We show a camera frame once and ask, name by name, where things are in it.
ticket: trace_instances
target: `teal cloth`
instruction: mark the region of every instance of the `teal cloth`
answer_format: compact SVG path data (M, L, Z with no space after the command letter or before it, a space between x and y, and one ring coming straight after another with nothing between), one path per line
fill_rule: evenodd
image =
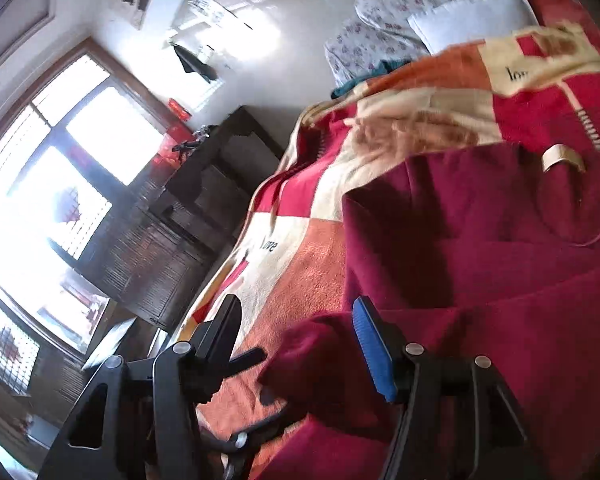
M347 81L344 85L337 87L333 92L331 92L331 99L335 99L340 97L341 95L346 94L349 90L351 90L358 83L362 83L367 79L371 79L372 77L376 77L379 75L385 75L389 72L393 72L395 69L400 68L401 66L406 65L408 62L411 62L410 58L407 59L383 59L378 66L374 67L371 72L366 73L365 75L358 76L357 78L352 79L351 81Z

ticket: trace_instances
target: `blue gripper pad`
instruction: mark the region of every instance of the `blue gripper pad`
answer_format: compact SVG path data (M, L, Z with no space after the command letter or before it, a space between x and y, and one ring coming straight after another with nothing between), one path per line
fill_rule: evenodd
M394 365L391 354L378 330L378 325L382 321L373 305L371 304L368 309L365 301L370 303L369 298L360 296L353 302L353 329L356 331L362 353L365 355L366 366L371 372L376 390L384 395L387 402L394 402L398 395L398 388L394 381Z

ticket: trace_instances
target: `white pillow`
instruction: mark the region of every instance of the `white pillow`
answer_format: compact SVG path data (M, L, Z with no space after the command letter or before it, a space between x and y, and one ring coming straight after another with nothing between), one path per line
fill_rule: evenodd
M527 0L452 0L414 14L409 25L437 54L453 44L507 36L538 20Z

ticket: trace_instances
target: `patchwork blanket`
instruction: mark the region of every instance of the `patchwork blanket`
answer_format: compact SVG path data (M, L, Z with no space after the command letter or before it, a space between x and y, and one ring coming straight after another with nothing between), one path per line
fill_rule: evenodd
M268 354L298 320L341 309L344 193L406 157L508 140L544 152L555 121L577 120L596 143L600 50L579 25L532 27L450 48L304 111L276 174L255 193L238 243L184 320L187 340L225 294L242 301L235 352ZM199 406L216 434L269 415L259 367ZM263 450L260 466L280 442Z

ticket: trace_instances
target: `maroon garment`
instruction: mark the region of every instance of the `maroon garment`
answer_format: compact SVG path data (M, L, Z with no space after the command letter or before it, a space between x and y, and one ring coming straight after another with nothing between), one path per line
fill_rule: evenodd
M600 152L575 121L559 136L586 173L495 144L414 156L347 193L344 310L365 294L436 355L488 355L566 480L600 450ZM392 408L348 312L289 330L260 381L314 416L262 480L379 476ZM347 460L330 466L335 447Z

